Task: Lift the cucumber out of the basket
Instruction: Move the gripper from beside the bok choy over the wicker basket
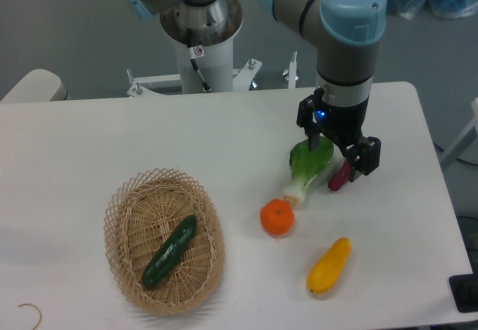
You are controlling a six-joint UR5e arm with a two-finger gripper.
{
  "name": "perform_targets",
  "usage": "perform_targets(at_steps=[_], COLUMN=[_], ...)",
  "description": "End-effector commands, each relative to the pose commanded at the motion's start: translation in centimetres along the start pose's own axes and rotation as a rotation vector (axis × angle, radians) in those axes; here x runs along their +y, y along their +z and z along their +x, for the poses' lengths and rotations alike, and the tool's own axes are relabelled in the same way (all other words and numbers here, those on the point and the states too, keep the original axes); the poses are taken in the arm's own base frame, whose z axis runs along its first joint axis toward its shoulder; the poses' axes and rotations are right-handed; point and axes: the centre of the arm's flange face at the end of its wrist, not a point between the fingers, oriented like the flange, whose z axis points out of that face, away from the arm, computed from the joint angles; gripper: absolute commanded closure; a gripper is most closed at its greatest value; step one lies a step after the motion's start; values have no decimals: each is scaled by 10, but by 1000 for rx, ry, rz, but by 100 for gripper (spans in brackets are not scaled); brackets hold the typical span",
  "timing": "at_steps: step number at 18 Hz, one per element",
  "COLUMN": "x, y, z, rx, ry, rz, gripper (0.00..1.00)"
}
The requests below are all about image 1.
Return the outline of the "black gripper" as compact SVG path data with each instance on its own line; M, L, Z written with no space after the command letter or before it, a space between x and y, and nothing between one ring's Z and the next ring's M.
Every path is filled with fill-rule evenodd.
M379 166L381 140L366 137L362 125L368 101L353 106L334 106L325 101L325 90L317 88L298 106L297 125L304 129L308 149L320 145L323 136L336 145L350 166L348 182L369 175Z

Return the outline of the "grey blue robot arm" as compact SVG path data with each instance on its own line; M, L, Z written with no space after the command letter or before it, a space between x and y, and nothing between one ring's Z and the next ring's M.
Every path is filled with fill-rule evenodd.
M137 15L158 16L176 44L185 93L233 87L232 40L243 22L238 0L126 0ZM319 136L344 156L336 181L355 181L379 165L381 143L361 131L387 0L258 0L279 23L317 50L314 93L299 104L297 125L314 148Z

